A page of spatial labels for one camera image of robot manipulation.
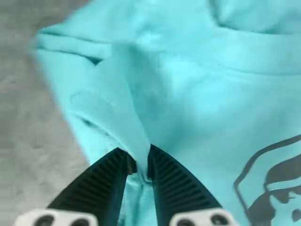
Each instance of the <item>white plastic part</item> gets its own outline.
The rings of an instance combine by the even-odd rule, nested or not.
[[[227,220],[227,224],[214,224],[212,222],[212,217],[214,216],[221,216]],[[239,226],[238,223],[235,222],[234,218],[230,213],[225,211],[222,208],[214,208],[214,209],[207,209],[207,210],[198,210],[186,213],[178,213],[175,214],[169,223],[169,226],[179,226],[179,222],[181,220],[186,220],[192,222],[194,226]]]
[[[53,209],[37,209],[22,214],[17,218],[14,226],[36,226],[36,222],[43,216],[54,218],[51,226],[71,226],[79,219],[87,220],[89,226],[98,226],[97,218],[92,214]]]

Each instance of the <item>gray floor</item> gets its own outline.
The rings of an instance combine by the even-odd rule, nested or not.
[[[24,50],[86,0],[0,0],[0,225],[45,207],[87,163]]]

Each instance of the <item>black clamp jaw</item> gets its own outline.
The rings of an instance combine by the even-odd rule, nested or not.
[[[95,217],[99,226],[117,226],[127,176],[136,172],[134,159],[116,148],[79,175],[49,204],[48,209],[86,213]],[[148,176],[152,179],[158,226],[171,225],[172,218],[179,213],[221,209],[218,201],[184,166],[154,145],[151,145],[148,156]],[[51,226],[54,219],[51,221],[50,218],[42,216],[33,226]],[[213,225],[236,225],[228,224],[232,219],[221,215],[211,218],[211,221]],[[71,224],[89,225],[84,219]],[[198,224],[180,219],[175,225]]]

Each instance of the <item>t-shirt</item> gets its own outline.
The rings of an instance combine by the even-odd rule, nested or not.
[[[34,43],[89,162],[137,162],[120,225],[157,225],[150,144],[239,224],[301,225],[299,1],[95,0]]]

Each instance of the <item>printed graphic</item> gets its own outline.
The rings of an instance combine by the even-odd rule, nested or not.
[[[234,182],[253,226],[301,226],[301,135],[256,152]]]

